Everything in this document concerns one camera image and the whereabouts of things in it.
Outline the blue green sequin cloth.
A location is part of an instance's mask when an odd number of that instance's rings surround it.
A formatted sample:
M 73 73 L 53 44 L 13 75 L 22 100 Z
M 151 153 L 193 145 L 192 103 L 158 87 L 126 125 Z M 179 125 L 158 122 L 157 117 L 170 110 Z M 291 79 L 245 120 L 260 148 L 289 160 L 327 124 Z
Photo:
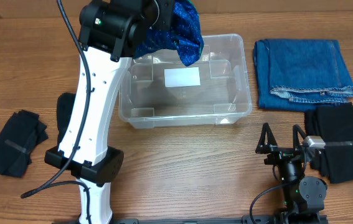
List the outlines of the blue green sequin cloth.
M 197 9 L 190 0 L 176 0 L 173 13 L 169 30 L 146 31 L 146 40 L 138 45 L 134 58 L 168 49 L 175 50 L 187 67 L 200 59 L 204 40 Z

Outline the black cloth with tape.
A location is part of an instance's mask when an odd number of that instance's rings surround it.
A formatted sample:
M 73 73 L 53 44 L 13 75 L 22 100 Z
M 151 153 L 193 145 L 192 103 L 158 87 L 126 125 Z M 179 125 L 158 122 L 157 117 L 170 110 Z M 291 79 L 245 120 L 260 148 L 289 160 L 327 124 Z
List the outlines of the black cloth with tape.
M 57 129 L 59 131 L 57 144 L 60 144 L 67 132 L 70 122 L 73 104 L 75 101 L 74 93 L 62 93 L 57 99 Z

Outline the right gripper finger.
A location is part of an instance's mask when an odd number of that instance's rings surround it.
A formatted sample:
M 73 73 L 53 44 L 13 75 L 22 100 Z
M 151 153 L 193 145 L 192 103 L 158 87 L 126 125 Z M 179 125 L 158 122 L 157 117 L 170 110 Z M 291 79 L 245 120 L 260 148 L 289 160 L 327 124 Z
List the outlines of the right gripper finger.
M 276 149 L 277 147 L 278 144 L 271 131 L 270 125 L 268 123 L 264 123 L 262 126 L 257 149 Z
M 294 148 L 298 148 L 300 146 L 300 141 L 298 136 L 301 136 L 303 140 L 306 139 L 306 133 L 301 129 L 301 127 L 298 124 L 295 124 L 293 126 L 293 147 Z

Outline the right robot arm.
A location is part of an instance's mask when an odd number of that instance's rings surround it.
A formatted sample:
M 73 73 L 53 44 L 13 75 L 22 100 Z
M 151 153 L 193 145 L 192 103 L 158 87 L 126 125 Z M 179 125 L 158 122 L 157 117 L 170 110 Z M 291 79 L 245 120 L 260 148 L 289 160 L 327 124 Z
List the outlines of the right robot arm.
M 306 176 L 305 171 L 311 160 L 311 153 L 324 149 L 326 143 L 319 136 L 308 136 L 299 125 L 293 126 L 293 146 L 280 147 L 270 125 L 264 123 L 255 152 L 265 154 L 264 164 L 272 166 L 274 178 L 279 185 L 258 194 L 250 204 L 249 219 L 252 223 L 327 223 L 324 210 L 327 184 L 320 178 Z M 284 207 L 273 215 L 254 216 L 255 203 L 262 196 L 281 189 Z

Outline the blue denim jeans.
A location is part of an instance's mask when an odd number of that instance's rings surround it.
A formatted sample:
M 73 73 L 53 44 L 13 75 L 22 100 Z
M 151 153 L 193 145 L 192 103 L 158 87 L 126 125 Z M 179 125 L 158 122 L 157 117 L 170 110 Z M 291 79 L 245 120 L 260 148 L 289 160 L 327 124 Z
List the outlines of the blue denim jeans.
M 353 97 L 353 81 L 337 40 L 258 40 L 253 63 L 261 109 L 304 112 Z

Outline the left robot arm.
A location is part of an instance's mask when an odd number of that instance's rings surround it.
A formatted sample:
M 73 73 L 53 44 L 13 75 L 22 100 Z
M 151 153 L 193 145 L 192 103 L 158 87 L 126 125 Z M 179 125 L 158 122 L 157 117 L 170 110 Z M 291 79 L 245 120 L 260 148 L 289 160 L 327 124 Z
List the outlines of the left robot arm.
M 110 186 L 124 156 L 108 145 L 118 90 L 147 30 L 168 30 L 174 6 L 174 1 L 92 1 L 80 12 L 75 101 L 61 142 L 45 153 L 45 162 L 69 170 L 80 189 L 78 223 L 112 221 Z

